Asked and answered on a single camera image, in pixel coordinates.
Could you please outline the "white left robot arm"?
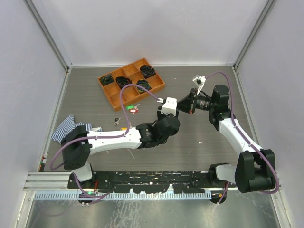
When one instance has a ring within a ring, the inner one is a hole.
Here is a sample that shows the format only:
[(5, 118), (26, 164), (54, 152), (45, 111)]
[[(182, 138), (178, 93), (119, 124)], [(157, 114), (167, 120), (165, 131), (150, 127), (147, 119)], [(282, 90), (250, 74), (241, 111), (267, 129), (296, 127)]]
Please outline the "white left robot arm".
[(152, 148), (167, 142), (180, 127), (179, 110), (157, 110), (157, 120), (144, 123), (125, 131), (94, 132), (85, 126), (78, 126), (62, 141), (61, 146), (63, 166), (66, 171), (72, 171), (78, 178), (78, 183), (84, 188), (90, 188), (95, 183), (95, 176), (89, 155), (115, 149)]

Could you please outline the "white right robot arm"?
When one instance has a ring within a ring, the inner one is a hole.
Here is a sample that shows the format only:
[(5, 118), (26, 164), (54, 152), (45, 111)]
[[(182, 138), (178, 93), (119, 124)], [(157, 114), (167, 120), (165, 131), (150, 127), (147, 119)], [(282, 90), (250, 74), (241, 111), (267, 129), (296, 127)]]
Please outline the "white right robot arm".
[(197, 109), (208, 111), (210, 123), (228, 140), (238, 155), (236, 166), (228, 163), (212, 164), (208, 171), (209, 183), (219, 187), (227, 181), (235, 184), (242, 193), (262, 191), (273, 194), (279, 188), (275, 154), (255, 143), (241, 128), (229, 108), (229, 99), (229, 88), (216, 85), (211, 96), (193, 88), (177, 102), (178, 110), (188, 114), (193, 114)]

